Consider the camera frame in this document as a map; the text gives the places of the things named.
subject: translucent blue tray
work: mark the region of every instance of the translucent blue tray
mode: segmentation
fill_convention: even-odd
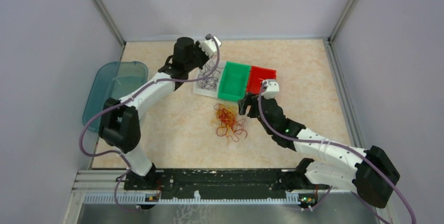
[[[119,99],[137,90],[148,79],[148,68],[141,62],[111,62],[97,71],[91,87],[85,111],[83,111],[83,125],[94,115],[103,110],[104,102],[112,97]],[[95,120],[88,130],[98,132],[100,119]]]

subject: white wall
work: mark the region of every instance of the white wall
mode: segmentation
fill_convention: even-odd
[[[127,41],[329,36],[347,0],[103,0]]]
[[[77,145],[87,96],[120,46],[91,0],[0,7],[0,222],[60,223],[88,161]]]
[[[443,17],[443,0],[359,0],[335,43],[364,138],[398,168],[418,223],[444,218]]]

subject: table surface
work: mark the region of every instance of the table surface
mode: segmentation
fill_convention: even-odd
[[[172,54],[174,41],[127,43],[122,61],[141,61],[150,76]],[[277,70],[276,97],[286,117],[313,131],[350,144],[346,124],[322,40],[223,41],[221,60]],[[190,74],[193,78],[197,70]],[[185,83],[156,103],[141,124],[141,146],[157,168],[296,167],[307,155],[278,146],[256,119],[246,116],[246,138],[233,142],[216,135],[213,107],[225,102],[196,95]],[[109,150],[105,141],[97,152]],[[109,154],[94,159],[93,168],[125,167]]]

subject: rubber band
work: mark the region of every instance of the rubber band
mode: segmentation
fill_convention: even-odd
[[[212,123],[217,124],[216,135],[219,137],[225,136],[227,139],[231,138],[233,142],[239,142],[239,136],[245,132],[245,138],[248,133],[245,130],[243,124],[245,119],[237,120],[237,108],[232,105],[216,104],[213,107],[216,112],[215,121]]]

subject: white tray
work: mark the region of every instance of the white tray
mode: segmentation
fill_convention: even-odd
[[[213,67],[215,63],[216,63],[216,58],[210,59],[207,62],[207,64],[204,65],[202,70],[198,69],[198,71],[196,72],[195,78],[197,79],[197,78],[201,77],[203,75],[203,73],[205,73],[206,71],[211,69],[211,67]],[[219,92],[220,79],[222,78],[222,75],[224,73],[226,63],[227,63],[226,61],[219,61],[219,64],[217,65],[217,71],[214,72],[212,77],[209,77],[211,79],[217,79],[216,87],[212,86],[211,88],[206,88],[204,86],[204,84],[206,82],[205,80],[197,81],[197,82],[194,82],[194,84],[193,84],[193,93],[203,95],[203,96],[217,98],[217,94]]]

